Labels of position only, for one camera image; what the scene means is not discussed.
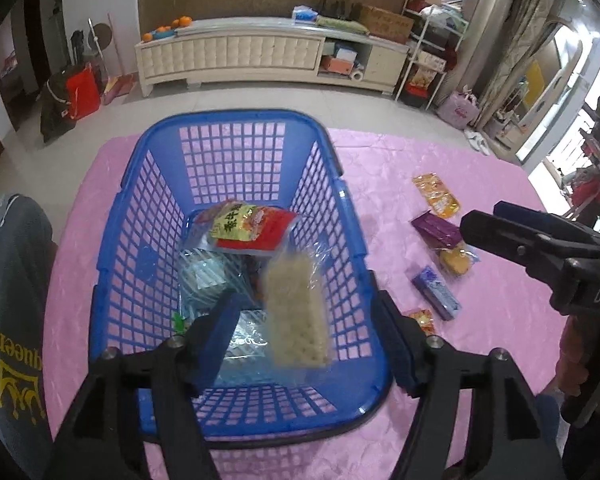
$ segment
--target blue plastic basket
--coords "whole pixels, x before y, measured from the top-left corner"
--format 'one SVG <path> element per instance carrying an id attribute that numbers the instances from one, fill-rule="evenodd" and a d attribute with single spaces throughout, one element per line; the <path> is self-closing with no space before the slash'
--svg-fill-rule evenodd
<path id="1" fill-rule="evenodd" d="M 90 327 L 90 357 L 115 346 L 154 348 L 172 335 L 176 258 L 186 218 L 237 198 L 302 215 L 291 241 L 328 240 L 328 321 L 337 361 L 320 381 L 209 388 L 193 400 L 208 440 L 313 433 L 355 423 L 382 399 L 388 365 L 371 325 L 366 246 L 325 129 L 286 110 L 173 116 L 138 144 L 104 231 Z M 149 392 L 142 429 L 155 434 Z"/>

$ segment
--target screw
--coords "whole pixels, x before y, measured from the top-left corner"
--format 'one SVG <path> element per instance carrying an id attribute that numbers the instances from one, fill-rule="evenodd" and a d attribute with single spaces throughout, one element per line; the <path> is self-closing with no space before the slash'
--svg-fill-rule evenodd
<path id="1" fill-rule="evenodd" d="M 506 361 L 509 359 L 509 352 L 504 348 L 494 348 L 491 353 L 498 361 Z"/>
<path id="2" fill-rule="evenodd" d="M 437 350 L 445 345 L 445 340 L 442 339 L 439 335 L 430 335 L 429 337 L 427 337 L 427 345 L 430 348 L 435 348 Z"/>
<path id="3" fill-rule="evenodd" d="M 105 351 L 102 354 L 100 354 L 100 357 L 108 361 L 109 359 L 113 359 L 118 355 L 120 355 L 120 348 L 116 348 L 115 346 L 108 346 L 107 348 L 105 348 Z"/>
<path id="4" fill-rule="evenodd" d="M 185 339 L 181 335 L 175 335 L 167 339 L 169 348 L 182 348 L 186 344 Z"/>

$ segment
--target red bag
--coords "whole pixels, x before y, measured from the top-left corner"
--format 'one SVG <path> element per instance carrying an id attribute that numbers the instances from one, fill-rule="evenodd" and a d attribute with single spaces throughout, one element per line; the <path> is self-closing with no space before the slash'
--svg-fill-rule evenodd
<path id="1" fill-rule="evenodd" d="M 100 94 L 91 65 L 66 81 L 69 93 L 69 117 L 74 121 L 93 114 L 100 108 Z"/>

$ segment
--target orange box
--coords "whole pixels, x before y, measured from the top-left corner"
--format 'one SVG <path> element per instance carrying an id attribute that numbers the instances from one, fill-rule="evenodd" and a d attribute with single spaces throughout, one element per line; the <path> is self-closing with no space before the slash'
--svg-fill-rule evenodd
<path id="1" fill-rule="evenodd" d="M 353 63 L 344 59 L 337 59 L 333 56 L 322 56 L 320 67 L 327 72 L 349 75 L 353 70 Z"/>

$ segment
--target red cloth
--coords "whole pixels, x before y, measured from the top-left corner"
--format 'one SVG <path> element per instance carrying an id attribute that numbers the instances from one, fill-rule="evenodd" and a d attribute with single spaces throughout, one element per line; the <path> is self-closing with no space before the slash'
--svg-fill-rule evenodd
<path id="1" fill-rule="evenodd" d="M 579 186 L 573 187 L 573 194 L 571 195 L 571 202 L 574 206 L 580 206 L 587 198 L 595 194 L 600 188 L 600 180 L 594 179 L 580 184 Z M 600 191 L 596 196 L 596 202 L 600 204 Z"/>
<path id="2" fill-rule="evenodd" d="M 66 82 L 69 92 L 69 117 L 74 121 L 93 114 L 100 108 L 100 93 L 90 65 Z"/>

